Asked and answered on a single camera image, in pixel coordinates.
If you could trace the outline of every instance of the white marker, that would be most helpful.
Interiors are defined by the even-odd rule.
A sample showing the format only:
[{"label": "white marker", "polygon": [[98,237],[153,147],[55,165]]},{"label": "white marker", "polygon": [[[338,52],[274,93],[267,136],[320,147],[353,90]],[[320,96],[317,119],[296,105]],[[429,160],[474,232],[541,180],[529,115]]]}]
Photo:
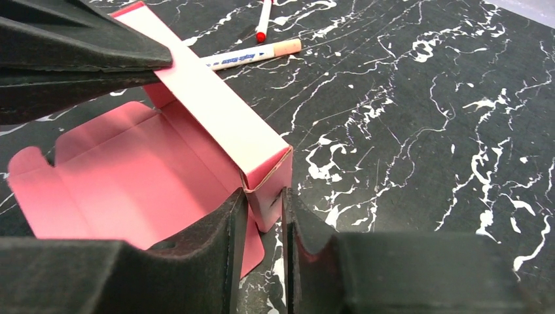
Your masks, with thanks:
[{"label": "white marker", "polygon": [[236,67],[241,64],[253,63],[260,60],[277,58],[286,54],[294,54],[301,49],[300,39],[290,41],[280,41],[274,44],[264,44],[253,48],[246,48],[237,51],[226,52],[200,58],[212,71]]},{"label": "white marker", "polygon": [[260,15],[260,21],[257,27],[257,42],[259,43],[263,43],[266,40],[266,32],[268,31],[268,22],[270,21],[272,1],[273,0],[264,0],[264,3],[262,4],[262,14]]}]

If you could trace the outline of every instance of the cardboard box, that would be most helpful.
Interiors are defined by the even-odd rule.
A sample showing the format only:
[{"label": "cardboard box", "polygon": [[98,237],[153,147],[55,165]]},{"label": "cardboard box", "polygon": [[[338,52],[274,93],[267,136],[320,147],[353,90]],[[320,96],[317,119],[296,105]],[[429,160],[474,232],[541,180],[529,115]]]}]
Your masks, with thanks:
[{"label": "cardboard box", "polygon": [[142,2],[113,16],[167,46],[173,67],[129,102],[9,164],[8,183],[41,239],[123,239],[147,249],[216,209],[237,187],[250,210],[242,275],[263,258],[258,230],[281,214],[293,149]]}]

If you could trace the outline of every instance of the pink cardboard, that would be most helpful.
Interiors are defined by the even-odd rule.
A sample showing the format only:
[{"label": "pink cardboard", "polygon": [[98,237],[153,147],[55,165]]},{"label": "pink cardboard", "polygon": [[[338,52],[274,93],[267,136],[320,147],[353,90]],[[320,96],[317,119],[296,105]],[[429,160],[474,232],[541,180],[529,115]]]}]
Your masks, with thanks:
[{"label": "pink cardboard", "polygon": [[292,149],[148,7],[115,16],[171,50],[173,67],[156,72],[162,83],[145,86],[160,112],[133,101],[68,131],[54,167],[25,148],[10,161],[8,183],[38,238],[123,239],[140,249],[242,186],[250,204],[243,277],[264,256],[257,225],[268,231],[279,217]]}]

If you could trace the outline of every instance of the marker with orange cap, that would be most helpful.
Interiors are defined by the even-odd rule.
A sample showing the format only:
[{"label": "marker with orange cap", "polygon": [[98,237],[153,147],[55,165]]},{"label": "marker with orange cap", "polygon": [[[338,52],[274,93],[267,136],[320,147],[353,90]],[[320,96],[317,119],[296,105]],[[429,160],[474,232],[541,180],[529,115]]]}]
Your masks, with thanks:
[{"label": "marker with orange cap", "polygon": [[291,39],[289,41],[280,41],[279,43],[264,44],[262,46],[208,56],[201,58],[201,60],[212,69],[212,71],[218,71],[229,67],[236,67],[241,64],[277,58],[286,54],[295,54],[300,52],[301,48],[300,39]]}]

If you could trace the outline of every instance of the black marble surface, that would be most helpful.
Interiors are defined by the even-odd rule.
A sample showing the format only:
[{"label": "black marble surface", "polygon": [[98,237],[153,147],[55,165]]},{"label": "black marble surface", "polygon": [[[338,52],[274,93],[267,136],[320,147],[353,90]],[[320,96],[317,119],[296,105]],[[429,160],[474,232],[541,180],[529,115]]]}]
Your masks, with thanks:
[{"label": "black marble surface", "polygon": [[[199,56],[255,44],[259,2],[146,2]],[[268,41],[300,37],[303,51],[219,74],[295,147],[294,187],[328,224],[486,235],[539,298],[555,292],[554,35],[478,0],[276,0]],[[134,99],[146,96],[2,127],[0,171],[30,145],[52,157],[61,133]],[[0,235],[31,235],[7,175]],[[283,313],[281,241],[263,239],[240,313]]]}]

